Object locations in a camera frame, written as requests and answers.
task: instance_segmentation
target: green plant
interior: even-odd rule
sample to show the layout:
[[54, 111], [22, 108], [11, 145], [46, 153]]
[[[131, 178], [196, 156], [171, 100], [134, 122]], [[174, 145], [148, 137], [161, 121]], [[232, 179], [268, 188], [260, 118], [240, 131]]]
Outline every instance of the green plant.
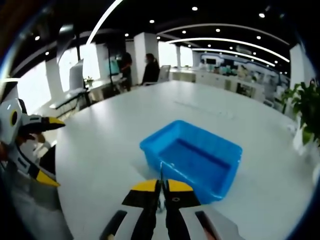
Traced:
[[292, 98], [293, 113], [300, 115], [300, 128], [302, 129], [302, 143], [307, 144], [312, 136], [313, 141], [320, 140], [320, 87], [310, 84], [296, 84], [293, 90], [282, 96], [283, 102]]
[[84, 79], [84, 81], [87, 83], [87, 84], [92, 84], [92, 82], [94, 81], [92, 77], [88, 76], [87, 78]]

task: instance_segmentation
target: desk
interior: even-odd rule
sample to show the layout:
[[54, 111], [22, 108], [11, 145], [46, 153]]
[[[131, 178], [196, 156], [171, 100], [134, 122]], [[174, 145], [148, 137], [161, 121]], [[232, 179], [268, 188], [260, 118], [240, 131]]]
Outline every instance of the desk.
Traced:
[[199, 70], [199, 69], [171, 69], [170, 70], [170, 79], [171, 80], [180, 80], [185, 82], [194, 82], [197, 84], [205, 84], [213, 86], [220, 89], [227, 89], [227, 81], [230, 82], [230, 88], [228, 89], [231, 92], [236, 92], [237, 84], [246, 85], [250, 88], [253, 88], [252, 98], [263, 103], [265, 100], [264, 91], [265, 88], [262, 84], [255, 82], [248, 82], [239, 79], [237, 76], [225, 76], [209, 71]]
[[[122, 74], [118, 74], [115, 76], [112, 76], [112, 82], [114, 85], [118, 85], [125, 79], [122, 78]], [[110, 79], [98, 79], [92, 82], [92, 85], [86, 85], [88, 90], [90, 91], [91, 99], [94, 101], [102, 101], [104, 99], [103, 95], [103, 88], [105, 88], [107, 85], [111, 83]]]
[[[119, 84], [122, 81], [122, 74], [116, 75], [116, 76], [112, 76], [112, 81], [113, 84]], [[96, 101], [101, 101], [104, 99], [103, 97], [103, 93], [102, 93], [102, 88], [104, 88], [106, 85], [109, 85], [111, 83], [111, 80], [108, 79], [99, 79], [99, 80], [95, 80], [92, 85], [86, 85], [85, 88], [77, 88], [77, 89], [73, 89], [70, 90], [68, 92], [66, 92], [65, 96], [63, 99], [61, 99], [60, 101], [57, 101], [53, 104], [50, 105], [51, 109], [59, 109], [62, 106], [70, 103], [71, 101], [80, 98], [81, 96], [88, 94], [88, 92], [90, 92], [92, 100], [96, 100]]]
[[[158, 177], [139, 143], [178, 119], [243, 148], [227, 196], [211, 205], [246, 240], [285, 239], [313, 193], [313, 169], [292, 148], [292, 120], [248, 97], [174, 80], [98, 102], [58, 130], [58, 194], [74, 238], [98, 239], [129, 189]], [[169, 239], [164, 214], [153, 239]]]

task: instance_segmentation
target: window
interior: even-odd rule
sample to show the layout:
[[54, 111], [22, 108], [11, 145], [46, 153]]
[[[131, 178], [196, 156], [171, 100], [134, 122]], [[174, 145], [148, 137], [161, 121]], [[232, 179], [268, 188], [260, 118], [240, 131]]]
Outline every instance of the window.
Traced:
[[[95, 44], [80, 46], [80, 56], [83, 59], [83, 78], [92, 77], [94, 80], [100, 79], [100, 70]], [[59, 62], [59, 72], [62, 89], [64, 92], [70, 89], [70, 69], [78, 62], [77, 48], [66, 50]]]
[[159, 41], [158, 51], [160, 67], [163, 65], [171, 65], [171, 67], [178, 66], [176, 45]]
[[181, 67], [189, 66], [193, 67], [194, 57], [192, 50], [189, 47], [181, 46], [180, 47], [180, 64]]
[[95, 44], [80, 46], [80, 56], [83, 60], [83, 78], [91, 77], [94, 80], [100, 79], [100, 69]]
[[17, 84], [18, 96], [25, 103], [28, 114], [33, 114], [51, 100], [47, 79], [46, 62], [41, 62], [26, 74]]

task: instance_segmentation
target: blue plastic tray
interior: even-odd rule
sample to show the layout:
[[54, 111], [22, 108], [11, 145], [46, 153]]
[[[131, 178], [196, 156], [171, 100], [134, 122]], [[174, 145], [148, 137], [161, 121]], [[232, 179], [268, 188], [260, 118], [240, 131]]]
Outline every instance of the blue plastic tray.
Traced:
[[140, 143], [147, 163], [164, 177], [189, 184], [202, 204], [223, 199], [237, 172], [242, 148], [177, 120]]

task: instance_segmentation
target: potted plant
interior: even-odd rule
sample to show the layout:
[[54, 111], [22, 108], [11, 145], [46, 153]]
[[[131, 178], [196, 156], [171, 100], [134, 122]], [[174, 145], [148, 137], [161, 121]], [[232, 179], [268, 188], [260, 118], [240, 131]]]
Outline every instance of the potted plant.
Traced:
[[85, 82], [85, 84], [88, 84], [89, 87], [91, 87], [94, 80], [92, 77], [88, 76], [87, 78], [84, 79], [84, 82]]
[[283, 94], [283, 103], [287, 104], [289, 98], [298, 122], [293, 147], [299, 155], [311, 160], [316, 184], [320, 174], [320, 87], [314, 84], [307, 87], [304, 82], [296, 84], [293, 90]]

